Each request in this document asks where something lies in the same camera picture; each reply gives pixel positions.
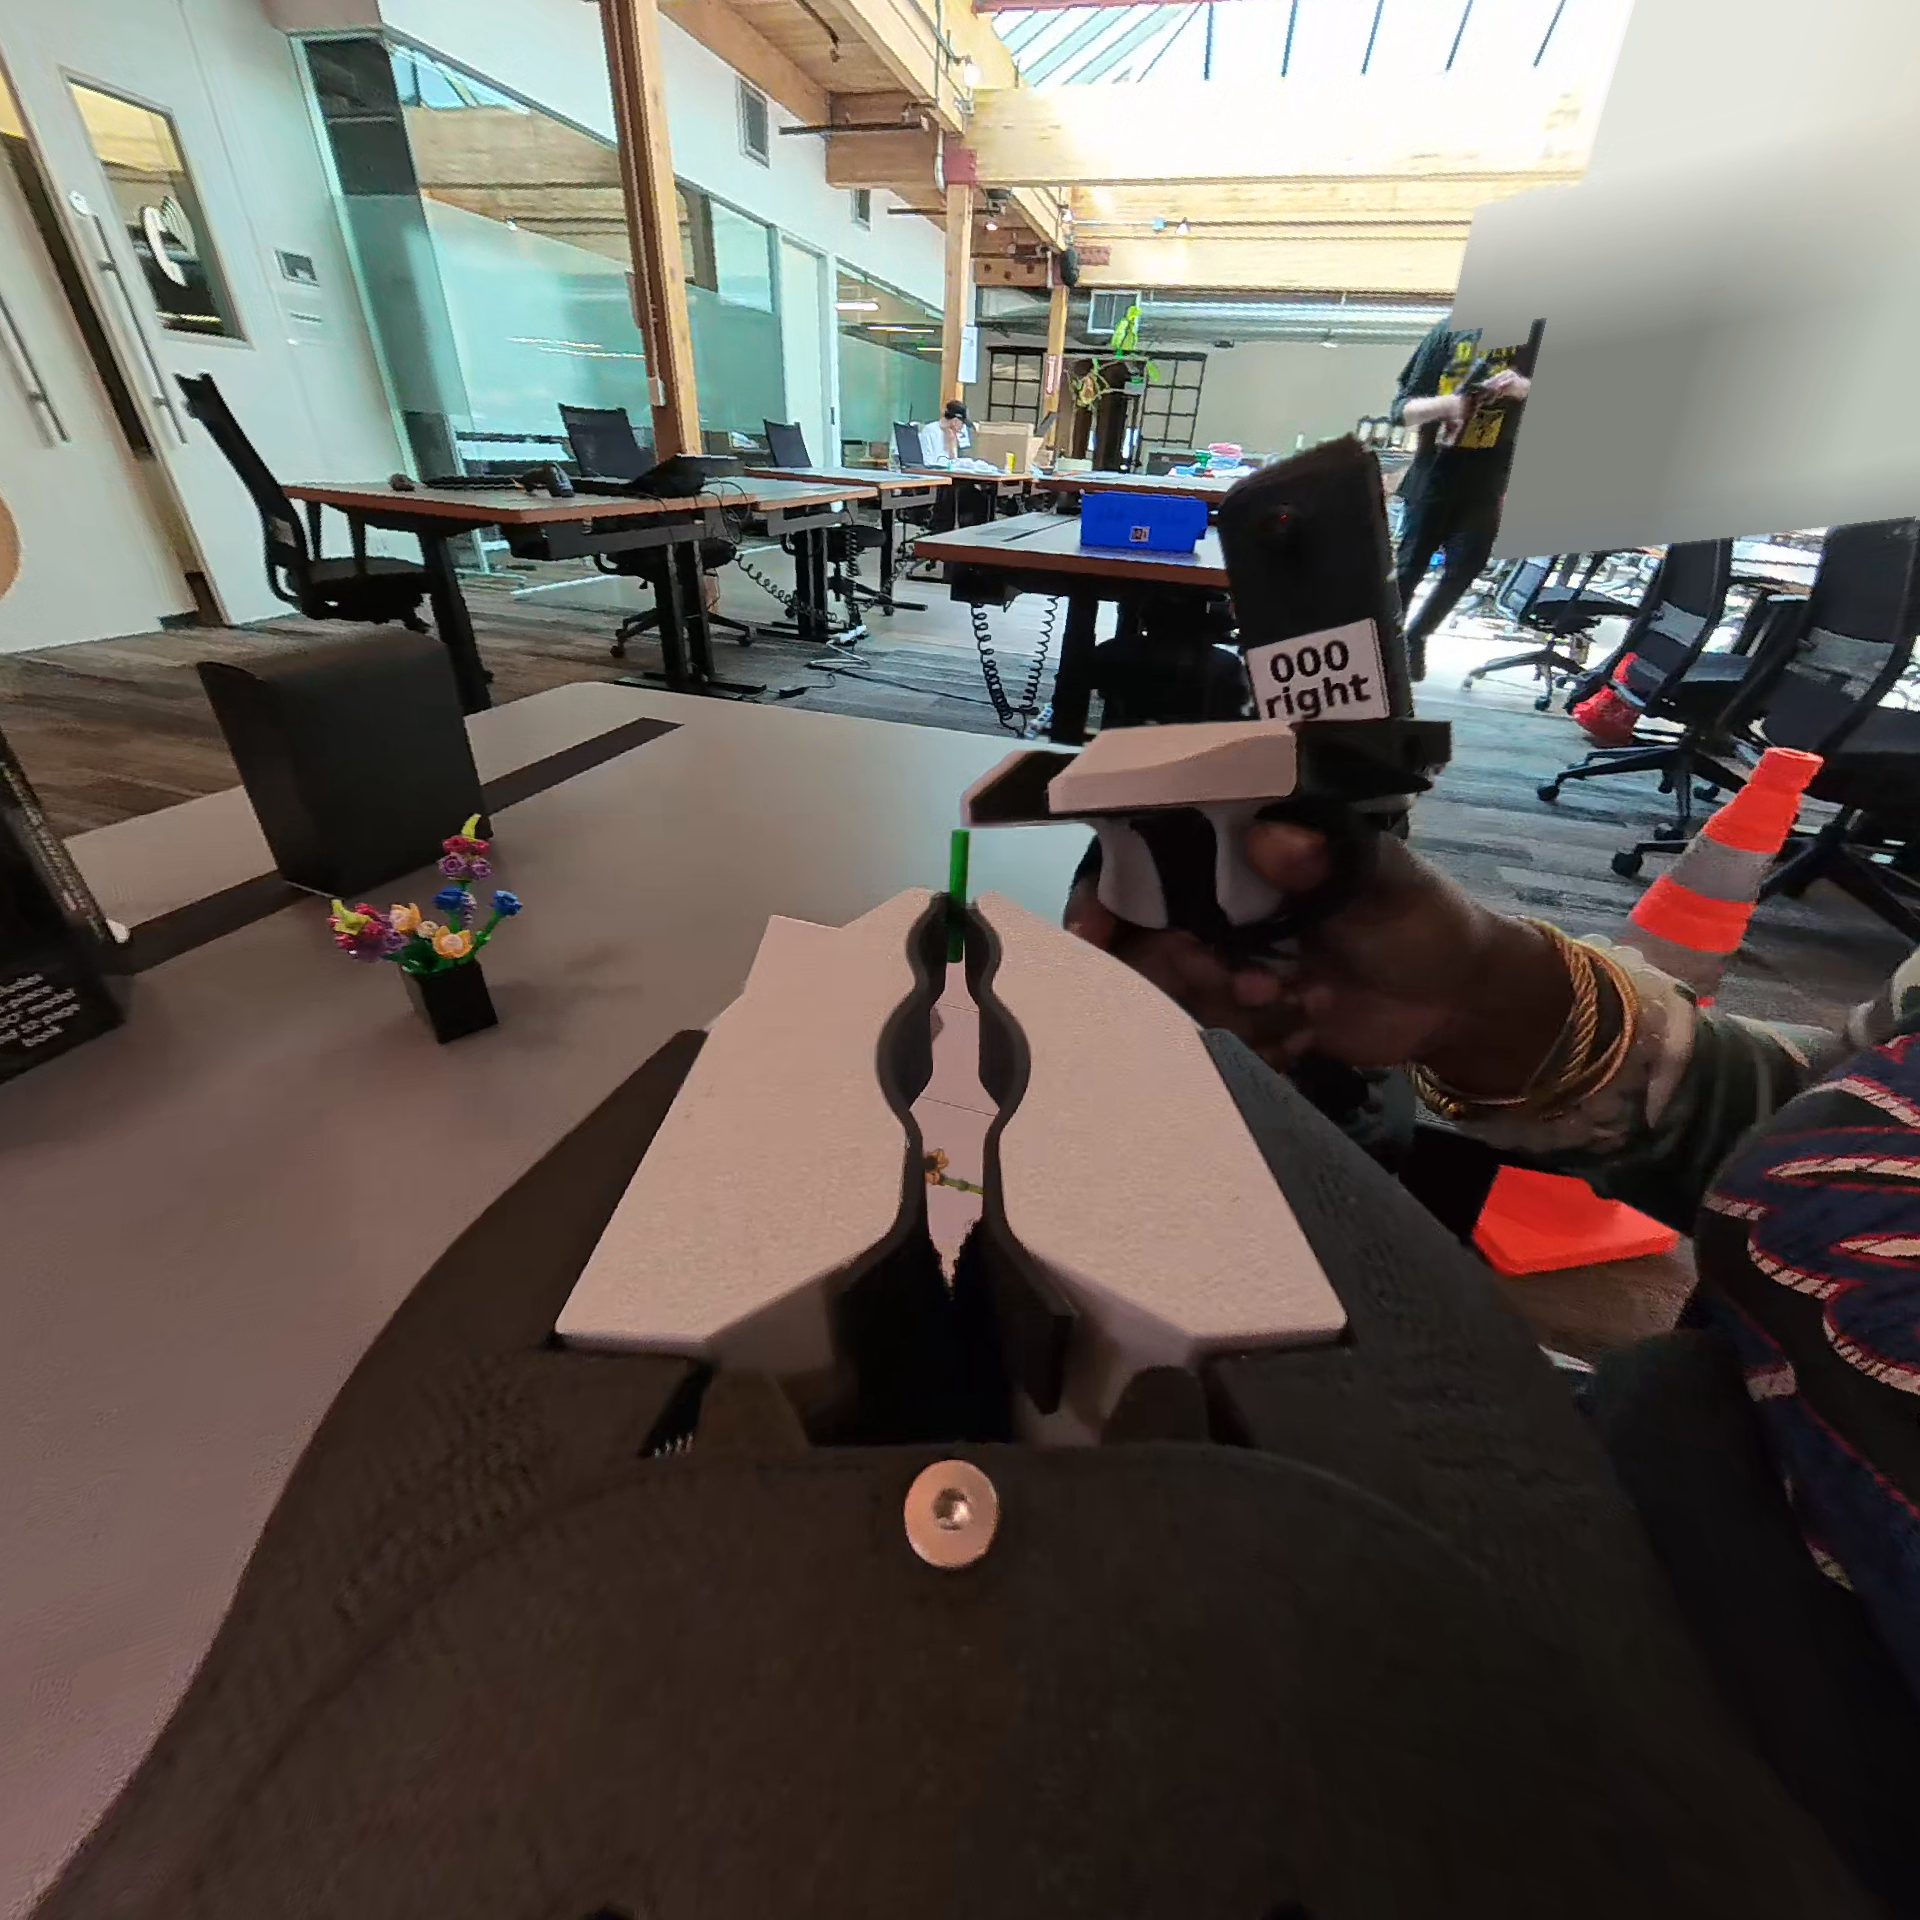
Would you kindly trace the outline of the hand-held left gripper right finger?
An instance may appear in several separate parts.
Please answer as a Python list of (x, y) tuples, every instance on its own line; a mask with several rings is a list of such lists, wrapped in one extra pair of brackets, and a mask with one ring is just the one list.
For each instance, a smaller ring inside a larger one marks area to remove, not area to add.
[(984, 1256), (1012, 1419), (1095, 1436), (1146, 1371), (1348, 1331), (1206, 1032), (1127, 961), (984, 892), (969, 907)]

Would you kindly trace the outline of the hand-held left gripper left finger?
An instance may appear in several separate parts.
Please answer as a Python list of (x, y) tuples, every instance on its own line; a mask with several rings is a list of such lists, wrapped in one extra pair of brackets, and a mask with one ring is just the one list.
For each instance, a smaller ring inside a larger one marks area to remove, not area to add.
[(775, 1376), (802, 1419), (911, 1436), (939, 1402), (923, 1133), (939, 903), (767, 919), (590, 1247), (560, 1341)]

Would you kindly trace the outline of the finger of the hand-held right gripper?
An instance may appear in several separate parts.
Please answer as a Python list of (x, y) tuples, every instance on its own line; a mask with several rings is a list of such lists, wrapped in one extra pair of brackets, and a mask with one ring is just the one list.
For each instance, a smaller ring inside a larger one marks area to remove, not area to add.
[(1091, 820), (1165, 806), (1288, 799), (1300, 741), (1288, 726), (1142, 726), (1082, 750), (1016, 750), (961, 792), (961, 827)]
[(1207, 928), (1207, 820), (1100, 817), (1100, 903), (1139, 928)]

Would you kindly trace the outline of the person's right forearm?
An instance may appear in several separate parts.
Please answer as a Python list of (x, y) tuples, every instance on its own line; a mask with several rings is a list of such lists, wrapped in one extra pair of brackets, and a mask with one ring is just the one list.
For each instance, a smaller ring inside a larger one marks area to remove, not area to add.
[(1545, 1128), (1543, 1162), (1675, 1229), (1694, 1223), (1737, 1149), (1796, 1094), (1836, 1086), (1874, 1047), (1917, 1035), (1917, 952), (1839, 1032), (1704, 1009), (1637, 957), (1629, 984), (1643, 1009), (1629, 1062)]

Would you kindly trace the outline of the lego flower model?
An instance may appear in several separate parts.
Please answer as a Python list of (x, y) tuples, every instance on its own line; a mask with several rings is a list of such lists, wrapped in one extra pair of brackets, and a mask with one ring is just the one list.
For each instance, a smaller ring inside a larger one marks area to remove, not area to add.
[(327, 928), (352, 961), (386, 964), (401, 974), (432, 1042), (459, 1042), (501, 1021), (481, 954), (492, 932), (522, 917), (523, 903), (511, 887), (480, 899), (480, 885), (492, 878), (492, 827), (481, 812), (469, 812), (441, 843), (435, 874), (441, 887), (427, 906), (349, 906), (331, 899)]

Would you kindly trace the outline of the black lego set box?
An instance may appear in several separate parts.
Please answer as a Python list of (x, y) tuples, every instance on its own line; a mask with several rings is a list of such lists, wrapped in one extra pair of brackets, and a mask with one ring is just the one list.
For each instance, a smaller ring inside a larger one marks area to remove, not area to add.
[(4, 741), (4, 1086), (123, 1019), (120, 940)]

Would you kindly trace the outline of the person's right hand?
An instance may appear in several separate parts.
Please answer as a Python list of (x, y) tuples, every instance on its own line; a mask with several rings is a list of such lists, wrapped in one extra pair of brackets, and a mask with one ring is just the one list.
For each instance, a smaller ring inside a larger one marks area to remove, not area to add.
[(1286, 1069), (1422, 1066), (1469, 1094), (1524, 1091), (1576, 1009), (1557, 943), (1439, 878), (1398, 838), (1345, 906), (1315, 921), (1281, 968), (1230, 968), (1179, 928), (1134, 928), (1078, 878), (1066, 932), (1115, 954), (1187, 1019)]

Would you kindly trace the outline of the blue bins on far desk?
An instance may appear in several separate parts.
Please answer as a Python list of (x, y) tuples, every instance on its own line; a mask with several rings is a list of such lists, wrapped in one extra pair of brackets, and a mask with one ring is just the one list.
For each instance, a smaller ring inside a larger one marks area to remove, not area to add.
[(1134, 556), (1195, 556), (1212, 526), (1207, 495), (1082, 489), (1078, 544)]

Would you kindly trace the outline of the row of office chairs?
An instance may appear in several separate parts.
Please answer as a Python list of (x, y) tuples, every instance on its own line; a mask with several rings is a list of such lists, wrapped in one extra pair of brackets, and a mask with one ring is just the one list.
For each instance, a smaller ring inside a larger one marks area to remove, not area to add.
[(1654, 773), (1673, 812), (1658, 835), (1612, 857), (1637, 878), (1648, 857), (1681, 857), (1712, 799), (1757, 796), (1762, 753), (1819, 757), (1811, 827), (1789, 804), (1785, 850), (1762, 899), (1832, 885), (1917, 940), (1917, 516), (1827, 527), (1811, 579), (1755, 588), (1737, 638), (1717, 648), (1733, 604), (1737, 541), (1675, 541), (1609, 658), (1578, 691), (1612, 698), (1620, 741), (1539, 786), (1557, 804), (1576, 783)]

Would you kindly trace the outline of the orange white traffic cone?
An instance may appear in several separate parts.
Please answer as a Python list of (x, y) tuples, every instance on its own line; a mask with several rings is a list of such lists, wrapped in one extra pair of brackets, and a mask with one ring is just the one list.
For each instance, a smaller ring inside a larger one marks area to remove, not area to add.
[(1762, 881), (1781, 851), (1820, 753), (1773, 748), (1749, 778), (1710, 812), (1671, 874), (1633, 903), (1620, 940), (1685, 984), (1697, 1004), (1719, 991), (1745, 943)]

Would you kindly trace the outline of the plain black box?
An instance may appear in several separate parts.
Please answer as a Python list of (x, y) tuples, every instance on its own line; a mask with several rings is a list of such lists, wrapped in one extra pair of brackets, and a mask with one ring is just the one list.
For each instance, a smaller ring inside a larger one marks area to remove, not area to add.
[(370, 899), (485, 820), (459, 684), (435, 638), (365, 633), (197, 676), (275, 869), (323, 899)]

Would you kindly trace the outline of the long wooden desk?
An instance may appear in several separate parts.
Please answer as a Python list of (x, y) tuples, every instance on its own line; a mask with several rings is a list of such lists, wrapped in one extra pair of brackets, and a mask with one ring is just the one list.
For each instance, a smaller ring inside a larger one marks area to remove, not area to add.
[[(767, 684), (740, 684), (715, 671), (709, 598), (698, 582), (701, 541), (729, 537), (755, 526), (767, 535), (795, 537), (799, 608), (809, 653), (828, 653), (825, 537), (828, 526), (852, 508), (904, 508), (932, 494), (904, 474), (857, 473), (852, 478), (757, 478), (720, 474), (701, 494), (573, 494), (523, 486), (392, 486), (392, 481), (282, 481), (299, 502), (299, 521), (321, 532), (321, 512), (349, 521), (352, 544), (365, 544), (370, 527), (414, 535), (435, 629), (454, 662), (454, 684), (465, 711), (488, 704), (488, 671), (474, 653), (469, 604), (459, 588), (451, 537), (498, 527), (522, 559), (560, 564), (594, 556), (646, 556), (646, 582), (656, 588), (659, 653), (656, 671), (632, 668), (628, 684), (729, 702), (772, 702)], [(1095, 553), (1078, 544), (1062, 515), (1021, 515), (997, 527), (961, 527), (936, 537), (945, 564), (990, 569), (1062, 598), (1059, 662), (1053, 676), (1057, 744), (1078, 744), (1089, 717), (1095, 621), (1100, 604), (1142, 614), (1155, 601), (1206, 614), (1227, 598), (1227, 567), (1212, 532), (1195, 556)]]

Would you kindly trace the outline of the black office chair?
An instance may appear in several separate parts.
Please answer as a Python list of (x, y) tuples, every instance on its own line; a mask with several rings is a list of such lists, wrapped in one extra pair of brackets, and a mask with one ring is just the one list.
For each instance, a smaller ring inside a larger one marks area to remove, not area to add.
[(282, 604), (316, 623), (397, 623), (401, 629), (428, 633), (421, 621), (428, 593), (421, 564), (370, 556), (363, 541), (349, 556), (327, 559), (321, 532), (302, 527), (291, 495), (231, 419), (217, 384), (206, 374), (181, 374), (176, 387), (185, 414), (203, 427), (255, 501), (267, 588)]

